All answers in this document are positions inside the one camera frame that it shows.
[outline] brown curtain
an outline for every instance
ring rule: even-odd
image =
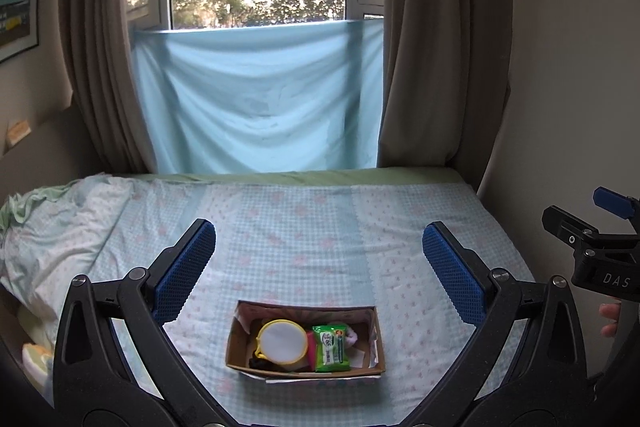
[[[512,0],[385,0],[378,166],[451,166],[478,188],[508,90]]]
[[[111,172],[148,172],[154,155],[130,70],[124,0],[59,0],[74,99]]]

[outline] open box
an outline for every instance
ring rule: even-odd
[[[361,367],[335,373],[265,371],[249,367],[255,347],[256,336],[263,321],[288,319],[303,328],[325,325],[337,321],[350,325],[358,334],[353,346],[357,357],[350,362]],[[239,301],[226,343],[226,365],[245,375],[268,383],[287,383],[303,380],[379,378],[385,371],[385,354],[380,336],[380,324],[375,307],[361,308],[313,308],[303,306],[281,306]]]

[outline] green package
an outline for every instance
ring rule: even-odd
[[[318,373],[348,371],[349,359],[344,352],[347,326],[332,324],[313,326],[311,329],[316,336],[316,371]]]

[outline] green bedding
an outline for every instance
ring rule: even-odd
[[[143,180],[172,180],[177,182],[248,183],[257,185],[303,185],[306,187],[335,187],[339,185],[426,185],[431,183],[462,182],[453,169],[444,167],[388,167],[352,171],[267,172],[251,174],[139,174]]]
[[[136,174],[142,180],[174,182],[243,183],[257,185],[299,185],[306,187],[335,187],[339,185],[426,185],[431,183],[459,183],[460,175],[443,167],[389,167],[351,171],[267,172],[252,174]],[[41,187],[23,196],[12,196],[0,207],[0,238],[12,221],[23,223],[34,205],[41,201],[56,201],[73,184],[61,187]]]

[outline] green fitted sheet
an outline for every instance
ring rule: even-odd
[[[388,167],[351,171],[267,172],[251,174],[139,174],[143,180],[177,182],[248,183],[258,185],[301,185],[333,187],[339,185],[426,185],[431,183],[459,183],[460,175],[445,167]]]

